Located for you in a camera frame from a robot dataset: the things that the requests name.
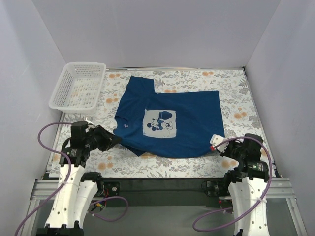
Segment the blue printed t shirt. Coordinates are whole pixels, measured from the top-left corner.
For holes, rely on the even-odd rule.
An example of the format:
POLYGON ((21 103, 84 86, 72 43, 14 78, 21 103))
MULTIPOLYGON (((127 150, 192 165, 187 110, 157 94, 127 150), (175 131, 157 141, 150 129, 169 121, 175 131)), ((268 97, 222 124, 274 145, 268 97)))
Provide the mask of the blue printed t shirt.
POLYGON ((114 134, 141 156, 195 158, 225 136, 218 91, 156 93, 153 79, 131 76, 114 117, 114 134))

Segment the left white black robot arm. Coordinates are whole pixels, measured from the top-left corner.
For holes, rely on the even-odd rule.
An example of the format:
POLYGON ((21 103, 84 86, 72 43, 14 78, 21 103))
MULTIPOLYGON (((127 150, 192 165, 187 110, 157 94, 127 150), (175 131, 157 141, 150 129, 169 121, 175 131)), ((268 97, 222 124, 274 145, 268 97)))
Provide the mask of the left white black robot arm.
POLYGON ((108 151, 121 142, 121 137, 88 121, 70 125, 70 137, 62 144, 59 182, 54 202, 38 236, 82 236, 83 223, 93 197, 104 193, 101 173, 86 172, 91 151, 108 151))

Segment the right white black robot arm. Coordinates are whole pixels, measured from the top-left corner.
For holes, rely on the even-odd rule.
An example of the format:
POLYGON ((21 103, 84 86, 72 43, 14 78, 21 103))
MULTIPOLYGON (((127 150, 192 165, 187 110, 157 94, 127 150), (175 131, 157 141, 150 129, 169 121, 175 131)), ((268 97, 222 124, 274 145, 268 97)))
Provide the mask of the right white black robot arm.
POLYGON ((223 191, 232 198, 236 236, 268 236, 266 188, 268 164, 262 161, 263 139, 245 134, 243 141, 216 137, 212 142, 221 156, 236 160, 238 167, 224 175, 223 191))

